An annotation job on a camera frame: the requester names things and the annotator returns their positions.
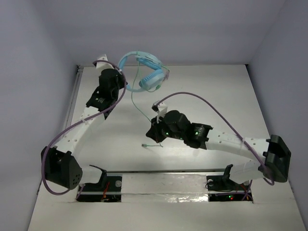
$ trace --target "white table surface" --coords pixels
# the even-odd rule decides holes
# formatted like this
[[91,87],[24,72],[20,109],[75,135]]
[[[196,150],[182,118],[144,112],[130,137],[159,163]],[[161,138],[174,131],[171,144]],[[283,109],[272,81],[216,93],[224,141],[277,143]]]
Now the white table surface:
[[[209,100],[244,136],[269,137],[261,110],[244,65],[170,66],[169,80],[157,92],[135,93],[135,103],[150,118],[152,104],[163,97],[188,91]],[[136,67],[124,69],[132,83]],[[83,70],[73,122],[98,85],[94,67]],[[174,96],[165,102],[191,122],[211,125],[231,133],[204,102],[192,96]],[[165,140],[163,148],[145,137],[150,124],[131,103],[130,93],[109,115],[84,146],[79,163],[95,164],[107,171],[218,169],[247,161],[244,157],[216,151],[194,150],[178,140]],[[60,186],[50,183],[55,191]],[[31,219],[30,231],[40,230],[305,230],[289,183],[271,187],[262,179],[252,186],[255,202],[211,203],[78,203],[76,190],[53,196],[41,186]]]

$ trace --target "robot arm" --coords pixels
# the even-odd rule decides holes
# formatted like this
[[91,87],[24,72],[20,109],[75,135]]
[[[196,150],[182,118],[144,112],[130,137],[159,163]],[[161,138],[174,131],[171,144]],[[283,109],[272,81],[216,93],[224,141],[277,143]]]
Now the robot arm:
[[[210,125],[191,123],[187,117],[174,110],[167,112],[164,103],[153,105],[158,115],[151,120],[151,128],[146,136],[156,142],[166,138],[183,140],[192,148],[218,150],[250,158],[251,161],[242,165],[229,165],[225,169],[224,179],[242,184],[247,180],[270,178],[262,168],[260,161],[269,168],[272,179],[286,182],[290,165],[291,152],[281,139],[272,135],[270,139],[244,138],[227,134]],[[256,158],[244,144],[246,141],[257,153]]]
[[[77,161],[84,142],[105,121],[112,109],[103,115],[95,115],[115,104],[119,90],[124,88],[124,85],[125,79],[117,70],[105,69],[101,72],[99,86],[86,103],[86,107],[79,119],[83,122],[67,132],[62,139],[48,150],[46,161],[42,163],[45,165],[44,174],[46,180],[69,190],[84,183],[94,188],[105,187],[105,170],[95,166],[81,167]],[[46,147],[41,152],[42,159],[45,150]]]

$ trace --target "white wall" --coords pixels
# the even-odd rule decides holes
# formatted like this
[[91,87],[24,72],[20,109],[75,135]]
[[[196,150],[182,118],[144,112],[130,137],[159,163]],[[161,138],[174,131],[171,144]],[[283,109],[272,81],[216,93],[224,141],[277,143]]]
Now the white wall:
[[285,0],[34,0],[78,64],[142,50],[168,64],[247,64]]
[[308,226],[308,1],[287,0],[248,66],[271,133],[292,152],[290,182]]
[[27,230],[40,152],[60,130],[76,66],[28,0],[0,3],[0,230]]

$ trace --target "white bracket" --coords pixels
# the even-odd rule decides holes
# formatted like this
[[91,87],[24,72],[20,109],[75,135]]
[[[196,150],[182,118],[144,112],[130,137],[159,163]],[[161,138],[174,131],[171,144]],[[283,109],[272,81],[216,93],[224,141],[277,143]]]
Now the white bracket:
[[156,121],[157,123],[160,122],[160,117],[165,117],[165,114],[167,113],[168,110],[168,106],[164,103],[161,102],[159,105],[156,105],[159,101],[156,101],[155,103],[153,103],[153,106],[157,106],[158,111],[157,112],[157,116],[156,116]]
[[[97,60],[105,60],[105,61],[108,61],[107,59],[107,55],[106,54],[103,54],[101,57],[99,57]],[[112,68],[113,67],[108,64],[108,63],[103,63],[103,62],[98,62],[96,64],[96,70],[98,70],[99,72],[102,72],[104,69],[108,69],[108,68]]]

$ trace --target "headphone ear cup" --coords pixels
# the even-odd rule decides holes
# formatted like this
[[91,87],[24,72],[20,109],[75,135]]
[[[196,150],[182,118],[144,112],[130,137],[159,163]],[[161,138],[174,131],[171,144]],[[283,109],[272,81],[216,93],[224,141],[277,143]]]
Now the headphone ear cup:
[[143,78],[139,82],[139,86],[143,89],[150,90],[151,88],[156,87],[157,85],[161,84],[164,80],[165,74],[162,69],[158,69],[153,71],[147,77]]
[[161,69],[161,66],[151,62],[150,60],[148,59],[143,59],[143,58],[137,58],[137,61],[153,70],[159,70]]

